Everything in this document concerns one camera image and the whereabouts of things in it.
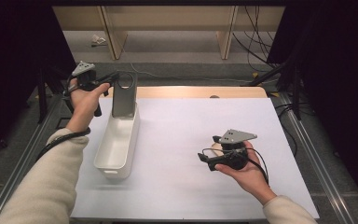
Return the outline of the person's left hand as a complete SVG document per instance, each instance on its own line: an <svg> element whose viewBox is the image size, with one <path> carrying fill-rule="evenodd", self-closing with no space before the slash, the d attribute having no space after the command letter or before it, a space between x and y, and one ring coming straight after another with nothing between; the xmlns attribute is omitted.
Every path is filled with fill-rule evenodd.
<svg viewBox="0 0 358 224"><path fill-rule="evenodd" d="M71 92L73 115L66 125L66 129L73 133L84 132L88 129L94 112L98 108L100 96L108 91L110 85L104 83L92 91L77 89Z"/></svg>

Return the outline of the white table mat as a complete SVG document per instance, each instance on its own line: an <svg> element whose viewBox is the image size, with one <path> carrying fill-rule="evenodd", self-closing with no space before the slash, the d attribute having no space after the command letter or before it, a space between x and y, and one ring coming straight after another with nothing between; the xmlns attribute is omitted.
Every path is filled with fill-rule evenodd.
<svg viewBox="0 0 358 224"><path fill-rule="evenodd" d="M76 186L74 218L153 221L250 221L262 206L198 154L229 129L255 134L252 144L280 195L319 216L268 98L141 99L131 174L107 179L94 158L108 121L92 121Z"/></svg>

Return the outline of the grey transparent phone case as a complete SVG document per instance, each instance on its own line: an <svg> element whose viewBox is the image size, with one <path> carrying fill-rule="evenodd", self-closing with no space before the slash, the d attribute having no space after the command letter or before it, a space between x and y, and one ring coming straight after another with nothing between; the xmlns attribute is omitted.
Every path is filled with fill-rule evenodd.
<svg viewBox="0 0 358 224"><path fill-rule="evenodd" d="M121 73L114 82L112 116L114 118L133 118L136 105L137 76Z"/></svg>

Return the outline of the wooden table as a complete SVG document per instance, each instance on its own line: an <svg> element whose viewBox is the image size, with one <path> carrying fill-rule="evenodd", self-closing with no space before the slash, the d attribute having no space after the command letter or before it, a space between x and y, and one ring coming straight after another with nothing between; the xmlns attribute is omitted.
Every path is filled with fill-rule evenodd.
<svg viewBox="0 0 358 224"><path fill-rule="evenodd" d="M137 98L267 98L261 87L138 87Z"/></svg>

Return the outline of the black curtain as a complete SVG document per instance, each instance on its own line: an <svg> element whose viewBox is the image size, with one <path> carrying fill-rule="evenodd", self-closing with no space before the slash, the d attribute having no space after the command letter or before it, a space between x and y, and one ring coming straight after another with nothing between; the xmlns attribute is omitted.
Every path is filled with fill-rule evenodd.
<svg viewBox="0 0 358 224"><path fill-rule="evenodd" d="M40 77L65 79L75 66L52 6L0 0L0 141Z"/></svg>
<svg viewBox="0 0 358 224"><path fill-rule="evenodd" d="M302 45L301 75L313 109L358 187L358 0L273 0L285 7L270 60L288 59Z"/></svg>

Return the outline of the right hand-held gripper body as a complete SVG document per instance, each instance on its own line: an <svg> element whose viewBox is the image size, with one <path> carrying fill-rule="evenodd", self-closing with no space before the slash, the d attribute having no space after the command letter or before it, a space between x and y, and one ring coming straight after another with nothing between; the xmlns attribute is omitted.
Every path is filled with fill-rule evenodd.
<svg viewBox="0 0 358 224"><path fill-rule="evenodd" d="M215 171L216 164L224 164L234 170L242 169L247 161L247 149L244 142L251 139L256 139L257 135L254 133L246 133L237 130L227 130L222 136L220 144L224 154L209 158L209 168L211 171Z"/></svg>

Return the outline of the person's right hand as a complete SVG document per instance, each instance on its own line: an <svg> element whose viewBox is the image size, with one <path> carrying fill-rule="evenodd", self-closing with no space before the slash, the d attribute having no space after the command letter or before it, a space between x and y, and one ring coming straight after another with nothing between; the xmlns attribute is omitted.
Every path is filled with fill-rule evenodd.
<svg viewBox="0 0 358 224"><path fill-rule="evenodd" d="M258 168L260 161L253 149L253 145L243 142L247 149L248 158L253 162L248 162L241 170L235 170L224 164L216 164L215 169L222 174L229 175L247 192L252 194L257 200L265 205L277 195L266 182L262 171Z"/></svg>

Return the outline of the black metal stand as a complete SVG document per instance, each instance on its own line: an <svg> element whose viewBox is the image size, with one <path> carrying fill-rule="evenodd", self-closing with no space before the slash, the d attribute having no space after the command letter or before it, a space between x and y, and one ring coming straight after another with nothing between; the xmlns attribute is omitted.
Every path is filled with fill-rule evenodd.
<svg viewBox="0 0 358 224"><path fill-rule="evenodd" d="M265 75L257 77L255 80L251 81L248 86L255 87L277 74L280 74L280 77L278 78L278 82L276 84L276 87L279 91L287 91L289 87L292 87L293 111L296 118L298 120L301 120L299 112L300 75L296 62L293 62L292 60L286 60L284 63L267 72Z"/></svg>
<svg viewBox="0 0 358 224"><path fill-rule="evenodd" d="M58 66L41 63L38 65L37 72L37 92L39 103L39 123L41 123L48 114L48 95L46 88L49 88L53 94L61 94L64 90L63 82L69 77Z"/></svg>

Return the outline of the white storage box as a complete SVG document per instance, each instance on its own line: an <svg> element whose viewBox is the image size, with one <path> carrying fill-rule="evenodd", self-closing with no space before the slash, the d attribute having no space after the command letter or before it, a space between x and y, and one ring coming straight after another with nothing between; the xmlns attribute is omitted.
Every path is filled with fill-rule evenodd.
<svg viewBox="0 0 358 224"><path fill-rule="evenodd" d="M94 166L110 179L125 179L131 167L140 127L138 106L132 118L109 116Z"/></svg>

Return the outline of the crumpled white paper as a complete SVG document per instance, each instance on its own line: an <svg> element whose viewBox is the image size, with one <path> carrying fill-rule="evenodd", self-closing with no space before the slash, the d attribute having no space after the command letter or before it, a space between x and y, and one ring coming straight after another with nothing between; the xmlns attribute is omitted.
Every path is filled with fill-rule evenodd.
<svg viewBox="0 0 358 224"><path fill-rule="evenodd" d="M91 45L93 47L105 46L106 40L103 37L100 37L98 35L93 35L91 37Z"/></svg>

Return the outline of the aluminium floor rail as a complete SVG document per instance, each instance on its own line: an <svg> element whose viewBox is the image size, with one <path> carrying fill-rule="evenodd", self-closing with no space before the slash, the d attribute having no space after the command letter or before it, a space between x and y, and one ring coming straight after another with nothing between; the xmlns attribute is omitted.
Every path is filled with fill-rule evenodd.
<svg viewBox="0 0 358 224"><path fill-rule="evenodd" d="M39 120L38 103L31 101L0 147L0 212L12 192L34 164L35 156L54 132L55 119L62 106L59 96L48 98L48 113Z"/></svg>
<svg viewBox="0 0 358 224"><path fill-rule="evenodd" d="M337 186L334 184L332 176L328 173L326 166L324 165L315 145L311 141L311 138L303 125L302 120L298 119L295 113L295 107L299 106L299 104L296 104L293 100L291 100L287 93L282 92L280 96L283 104L292 106L291 112L288 113L288 118L292 123L296 136L301 142L301 146L304 148L304 151L309 158L313 171L318 176L319 183L324 189L324 193L335 211L339 223L354 224L354 219L349 211L349 207L339 193Z"/></svg>

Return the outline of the light wooden background desk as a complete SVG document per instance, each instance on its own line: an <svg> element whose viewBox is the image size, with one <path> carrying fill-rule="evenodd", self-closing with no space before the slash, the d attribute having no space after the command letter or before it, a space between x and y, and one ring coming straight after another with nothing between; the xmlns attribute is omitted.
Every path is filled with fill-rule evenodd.
<svg viewBox="0 0 358 224"><path fill-rule="evenodd" d="M120 58L129 31L212 31L221 58L229 55L235 31L275 32L284 7L55 7L65 31L103 31L111 57Z"/></svg>

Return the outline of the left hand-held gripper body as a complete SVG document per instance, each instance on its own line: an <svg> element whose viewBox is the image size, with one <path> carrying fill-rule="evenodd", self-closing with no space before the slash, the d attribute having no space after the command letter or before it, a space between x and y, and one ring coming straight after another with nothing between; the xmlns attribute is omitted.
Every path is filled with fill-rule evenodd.
<svg viewBox="0 0 358 224"><path fill-rule="evenodd" d="M77 86L83 91L93 91L98 87L96 72L93 63L80 62L72 72L72 77L77 79Z"/></svg>

